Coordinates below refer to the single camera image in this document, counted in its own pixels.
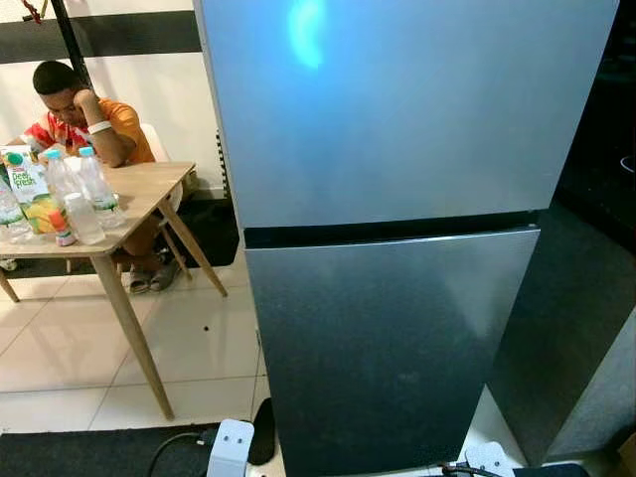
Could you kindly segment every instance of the orange shirt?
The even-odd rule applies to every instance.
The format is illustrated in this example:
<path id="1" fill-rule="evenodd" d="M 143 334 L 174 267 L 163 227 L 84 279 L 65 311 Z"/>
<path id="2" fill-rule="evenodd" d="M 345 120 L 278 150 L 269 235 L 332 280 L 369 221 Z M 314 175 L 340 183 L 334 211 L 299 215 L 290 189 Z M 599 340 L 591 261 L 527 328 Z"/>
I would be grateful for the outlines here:
<path id="1" fill-rule="evenodd" d="M 154 162 L 148 140 L 139 125 L 137 112 L 128 104 L 107 98 L 99 100 L 101 111 L 117 134 L 127 136 L 135 143 L 135 148 L 126 164 Z M 38 122 L 24 131 L 20 138 L 36 152 L 42 152 L 54 144 L 62 144 L 69 154 L 77 155 L 78 149 L 91 146 L 90 133 L 86 127 L 70 126 L 47 112 Z"/>

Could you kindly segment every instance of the table top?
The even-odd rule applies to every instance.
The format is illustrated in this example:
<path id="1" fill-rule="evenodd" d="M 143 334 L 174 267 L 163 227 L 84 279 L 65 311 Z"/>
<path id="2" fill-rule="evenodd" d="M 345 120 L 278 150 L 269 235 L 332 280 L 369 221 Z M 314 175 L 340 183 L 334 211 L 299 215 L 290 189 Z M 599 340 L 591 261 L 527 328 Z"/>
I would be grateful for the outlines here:
<path id="1" fill-rule="evenodd" d="M 104 231 L 106 239 L 93 245 L 76 242 L 58 246 L 53 234 L 34 236 L 25 243 L 0 243 L 2 258 L 71 258 L 113 253 L 154 211 L 186 175 L 194 169 L 192 162 L 149 162 L 110 169 L 104 167 L 106 181 L 119 194 L 119 206 L 126 222 Z"/>

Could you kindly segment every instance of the silver refrigerator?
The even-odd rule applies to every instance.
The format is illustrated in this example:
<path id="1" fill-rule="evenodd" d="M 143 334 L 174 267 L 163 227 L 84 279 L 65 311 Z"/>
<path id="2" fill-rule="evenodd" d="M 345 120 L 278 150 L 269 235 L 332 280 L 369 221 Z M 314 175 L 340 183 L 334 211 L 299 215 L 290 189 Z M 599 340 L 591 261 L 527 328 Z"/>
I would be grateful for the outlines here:
<path id="1" fill-rule="evenodd" d="M 288 476 L 458 458 L 617 3 L 195 2 Z"/>

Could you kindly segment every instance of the wooden table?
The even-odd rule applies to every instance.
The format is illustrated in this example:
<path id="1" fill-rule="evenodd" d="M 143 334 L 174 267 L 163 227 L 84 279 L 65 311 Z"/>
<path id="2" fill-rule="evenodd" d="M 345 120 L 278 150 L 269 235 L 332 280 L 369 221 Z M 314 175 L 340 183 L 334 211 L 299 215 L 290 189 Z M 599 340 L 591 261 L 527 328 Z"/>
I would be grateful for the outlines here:
<path id="1" fill-rule="evenodd" d="M 223 296 L 228 295 L 201 248 L 167 200 L 172 190 L 194 167 L 195 165 L 189 162 L 167 162 L 137 164 L 118 169 L 104 168 L 106 180 L 113 191 L 119 194 L 119 203 L 127 220 L 121 227 L 105 231 L 106 239 L 99 243 L 93 245 L 75 243 L 70 246 L 57 246 L 52 237 L 46 237 L 35 238 L 27 243 L 0 244 L 0 258 L 71 258 L 82 256 L 90 258 L 126 339 L 139 361 L 152 392 L 159 401 L 161 410 L 168 419 L 174 418 L 172 407 L 166 397 L 139 321 L 130 305 L 128 294 L 121 284 L 110 256 L 121 247 L 121 244 L 155 209 L 159 209 L 219 292 Z M 13 301 L 19 301 L 1 269 L 0 285 Z"/>

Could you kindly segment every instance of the white tiled floor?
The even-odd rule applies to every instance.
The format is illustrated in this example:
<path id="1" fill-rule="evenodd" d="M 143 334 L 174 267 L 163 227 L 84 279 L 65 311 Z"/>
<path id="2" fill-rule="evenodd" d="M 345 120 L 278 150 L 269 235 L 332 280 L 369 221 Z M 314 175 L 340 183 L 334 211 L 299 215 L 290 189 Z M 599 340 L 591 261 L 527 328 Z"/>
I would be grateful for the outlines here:
<path id="1" fill-rule="evenodd" d="M 182 275 L 163 293 L 131 300 L 177 416 L 171 422 L 146 385 L 95 275 L 12 280 L 23 301 L 14 304 L 0 292 L 0 433 L 254 417 L 269 385 L 244 254 L 217 269 L 226 299 L 201 270 L 192 272 L 192 281 Z M 486 390 L 464 448 L 490 440 L 502 444 L 514 466 L 526 464 Z M 280 450 L 248 475 L 284 475 Z"/>

